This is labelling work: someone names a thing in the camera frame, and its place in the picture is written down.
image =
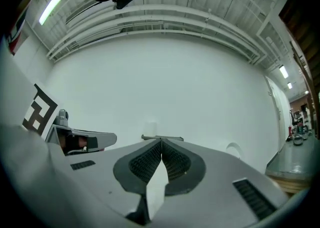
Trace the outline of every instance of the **fluorescent light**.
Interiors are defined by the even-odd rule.
[[[39,23],[40,25],[44,25],[45,21],[47,20],[48,16],[54,10],[55,6],[60,2],[61,0],[51,0],[49,4],[46,6],[45,10],[43,11]]]
[[[279,70],[285,79],[289,77],[289,74],[287,73],[287,70],[283,65],[279,68]]]

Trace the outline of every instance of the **ceiling light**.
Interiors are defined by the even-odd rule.
[[[279,68],[280,72],[282,73],[283,77],[286,79],[289,77],[288,73],[287,73],[287,70],[286,68],[282,65],[280,68]]]
[[[43,11],[39,23],[40,25],[43,25],[45,21],[47,20],[48,16],[54,10],[55,6],[60,2],[61,0],[51,0],[49,4],[46,6],[45,10]]]

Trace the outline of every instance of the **ceiling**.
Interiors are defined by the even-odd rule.
[[[287,0],[134,0],[121,10],[112,1],[93,6],[94,0],[62,0],[41,26],[38,21],[49,1],[32,0],[26,22],[54,62],[126,35],[185,34],[237,51],[276,80],[291,100],[306,91],[293,59],[292,39],[278,16]],[[281,65],[289,78],[280,73]],[[288,82],[293,85],[290,90]]]

